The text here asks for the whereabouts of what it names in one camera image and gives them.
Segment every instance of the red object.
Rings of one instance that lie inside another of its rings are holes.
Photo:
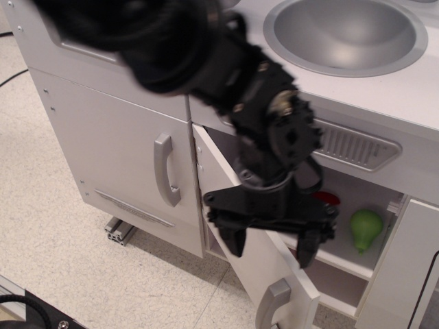
[[[332,206],[337,206],[341,203],[338,196],[329,192],[318,191],[313,193],[313,197],[323,202],[326,202],[327,204],[330,204]]]

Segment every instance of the gray handle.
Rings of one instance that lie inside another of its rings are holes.
[[[105,60],[112,64],[125,66],[123,60],[121,60],[121,56],[114,52],[103,51],[96,48],[92,48],[86,45],[83,45],[79,42],[69,39],[65,35],[60,34],[58,28],[55,24],[50,21],[46,16],[42,15],[43,23],[46,27],[47,33],[49,34],[52,42],[58,47],[68,49],[70,51],[74,51],[77,53],[81,53],[83,55],[91,56],[97,58],[98,60]]]
[[[285,279],[271,284],[265,291],[256,313],[255,328],[270,329],[276,310],[289,302],[291,287]]]
[[[172,187],[167,174],[167,159],[172,152],[171,136],[160,134],[154,141],[154,171],[158,191],[167,205],[175,207],[181,200],[180,189]]]

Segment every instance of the white cabinet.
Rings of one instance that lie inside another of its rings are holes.
[[[198,125],[193,125],[193,129],[202,193],[239,184],[229,164],[236,155],[234,137]],[[438,209],[410,200],[397,191],[330,169],[325,169],[323,190],[335,193],[342,201],[336,238],[320,246],[309,268],[302,271],[292,267],[288,275],[295,277],[300,289],[295,295],[292,293],[290,299],[301,307],[294,303],[285,307],[289,307],[289,314],[300,318],[300,322],[280,328],[308,328],[317,299],[321,304],[356,319],[357,327],[361,329],[407,328],[431,258],[439,249],[435,229],[439,228]],[[360,208],[379,213],[385,228],[363,255],[359,255],[353,246],[349,226],[350,216]],[[257,306],[266,287],[287,276],[279,264],[297,264],[292,258],[297,244],[293,235],[248,230],[244,255],[236,258],[230,255],[211,224],[208,233],[211,252],[220,254],[219,244]],[[417,240],[419,243],[415,245],[408,243]],[[318,291],[319,296],[316,297],[313,291]],[[424,304],[420,303],[417,308],[420,318],[427,307],[427,303]],[[280,320],[275,318],[273,322],[280,323]],[[411,328],[418,325],[413,321]]]
[[[202,256],[190,122],[30,71],[83,200]]]

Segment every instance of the countertop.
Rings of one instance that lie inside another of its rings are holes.
[[[302,92],[317,104],[336,101],[332,111],[439,142],[439,2],[395,0],[425,25],[428,46],[422,57],[400,71],[376,77],[334,77],[293,65],[268,46],[263,22],[282,0],[241,0],[233,9],[244,15],[248,40],[262,47],[273,60],[292,74]]]

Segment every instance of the toy fruit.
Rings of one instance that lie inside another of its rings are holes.
[[[355,247],[361,255],[383,230],[383,220],[377,213],[361,209],[351,217],[351,230]]]

